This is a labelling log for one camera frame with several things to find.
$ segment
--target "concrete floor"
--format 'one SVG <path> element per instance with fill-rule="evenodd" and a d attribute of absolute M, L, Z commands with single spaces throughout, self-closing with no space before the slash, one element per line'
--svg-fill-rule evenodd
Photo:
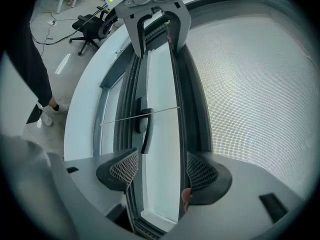
<path fill-rule="evenodd" d="M 56 14 L 58 2 L 59 0 L 36 1 L 30 28 L 38 42 L 43 43 L 46 40 L 48 32 L 48 38 L 53 38 L 53 40 L 47 40 L 47 43 L 55 42 L 71 34 L 74 31 L 72 24 L 79 15 L 93 14 L 97 10 L 97 6 L 105 4 L 103 0 L 78 0 L 75 7 L 72 8 L 64 1 L 61 12 Z M 49 26 L 47 22 L 53 19 L 50 13 L 52 13 L 53 17 L 57 20 L 63 21 L 59 21 L 56 26 Z M 121 22 L 117 22 L 112 28 L 111 34 L 117 30 L 121 24 Z M 82 36 L 81 32 L 77 32 L 73 38 Z M 101 46 L 104 41 L 105 40 L 97 41 L 96 43 Z M 73 41 L 69 43 L 69 38 L 55 45 L 43 46 L 38 43 L 35 43 L 35 45 L 40 53 L 44 48 L 42 60 L 48 72 L 53 96 L 58 103 L 69 104 L 83 71 L 97 49 L 93 45 L 86 46 L 82 52 L 82 56 L 78 56 L 83 41 Z M 67 54 L 70 54 L 70 57 L 66 66 L 60 74 L 55 74 L 59 64 Z M 67 115 L 60 113 L 53 114 L 53 110 L 49 107 L 45 107 L 44 110 L 52 116 L 53 125 L 47 127 L 42 124 L 39 128 L 36 122 L 27 124 L 22 137 L 39 144 L 46 152 L 53 152 L 63 156 Z"/>

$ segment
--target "black cable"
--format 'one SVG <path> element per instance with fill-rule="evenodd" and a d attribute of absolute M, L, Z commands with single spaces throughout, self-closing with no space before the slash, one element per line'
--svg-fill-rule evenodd
<path fill-rule="evenodd" d="M 40 14 L 50 14 L 51 17 L 54 19 L 53 20 L 53 24 L 55 22 L 63 22 L 63 21 L 66 21 L 66 20 L 72 20 L 72 21 L 77 21 L 78 19 L 77 18 L 64 18 L 64 19 L 57 19 L 53 16 L 52 12 L 49 12 L 49 11 L 44 11 L 44 12 L 40 12 Z"/>
<path fill-rule="evenodd" d="M 33 22 L 35 21 L 35 19 L 36 19 L 36 17 L 38 16 L 38 14 L 50 14 L 50 15 L 51 15 L 51 17 L 52 17 L 54 20 L 57 20 L 57 19 L 53 16 L 52 12 L 49 12 L 49 11 L 43 11 L 43 12 L 38 12 L 38 13 L 34 16 L 33 21 L 31 21 L 31 22 L 30 22 L 30 24 L 31 24 L 31 23 L 33 23 Z"/>
<path fill-rule="evenodd" d="M 49 26 L 49 28 L 48 28 L 48 34 L 46 35 L 46 37 L 45 37 L 45 40 L 44 40 L 44 43 L 43 43 L 43 49 L 42 49 L 42 52 L 41 52 L 41 54 L 40 54 L 40 56 L 42 57 L 42 54 L 44 54 L 44 51 L 45 51 L 45 43 L 46 43 L 46 41 L 47 40 L 53 40 L 53 38 L 48 38 L 48 36 L 50 35 L 50 26 Z"/>
<path fill-rule="evenodd" d="M 57 44 L 57 43 L 59 43 L 59 42 L 61 42 L 61 41 L 63 41 L 63 40 L 68 39 L 69 37 L 72 37 L 75 33 L 77 33 L 77 31 L 78 31 L 79 29 L 81 29 L 81 28 L 82 28 L 85 24 L 87 24 L 95 15 L 97 15 L 99 12 L 101 12 L 101 11 L 102 11 L 103 9 L 105 9 L 106 7 L 108 7 L 107 3 L 105 3 L 105 4 L 101 7 L 101 9 L 98 9 L 87 21 L 85 21 L 80 27 L 78 27 L 72 34 L 63 37 L 63 38 L 61 38 L 61 39 L 58 40 L 58 41 L 55 41 L 55 42 L 52 42 L 52 43 L 39 42 L 39 41 L 36 40 L 36 38 L 34 37 L 33 34 L 32 34 L 32 39 L 33 39 L 33 41 L 35 41 L 37 44 L 43 45 L 43 47 L 44 47 L 44 46 L 52 46 L 52 45 L 55 45 L 55 44 Z"/>

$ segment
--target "white sneaker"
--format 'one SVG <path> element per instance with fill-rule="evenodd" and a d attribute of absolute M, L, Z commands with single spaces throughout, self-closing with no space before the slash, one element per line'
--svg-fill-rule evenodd
<path fill-rule="evenodd" d="M 50 116 L 48 116 L 46 114 L 46 112 L 42 111 L 40 118 L 42 120 L 42 122 L 46 125 L 46 126 L 51 126 L 53 124 L 53 120 Z"/>
<path fill-rule="evenodd" d="M 58 105 L 59 105 L 58 111 L 52 109 L 55 113 L 68 113 L 70 104 L 58 104 Z"/>

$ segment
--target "mesh pad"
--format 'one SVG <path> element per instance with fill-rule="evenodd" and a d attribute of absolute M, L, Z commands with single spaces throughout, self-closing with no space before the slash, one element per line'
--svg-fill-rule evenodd
<path fill-rule="evenodd" d="M 138 158 L 138 151 L 132 153 L 125 159 L 112 165 L 110 167 L 110 174 L 129 186 L 138 171 Z"/>
<path fill-rule="evenodd" d="M 270 18 L 243 17 L 190 30 L 218 155 L 266 169 L 302 197 L 318 165 L 318 72 Z"/>
<path fill-rule="evenodd" d="M 190 179 L 192 191 L 200 191 L 213 183 L 218 174 L 216 170 L 204 163 L 201 159 L 188 153 L 187 174 Z"/>

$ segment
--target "black pants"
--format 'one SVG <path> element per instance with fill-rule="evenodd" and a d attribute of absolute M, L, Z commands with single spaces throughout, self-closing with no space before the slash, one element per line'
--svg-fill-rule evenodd
<path fill-rule="evenodd" d="M 6 52 L 22 79 L 37 96 L 38 102 L 45 107 L 52 98 L 52 91 L 47 69 L 32 39 L 30 30 L 32 9 L 22 19 L 15 36 L 6 48 Z M 36 105 L 27 124 L 38 121 L 40 115 L 41 110 Z"/>

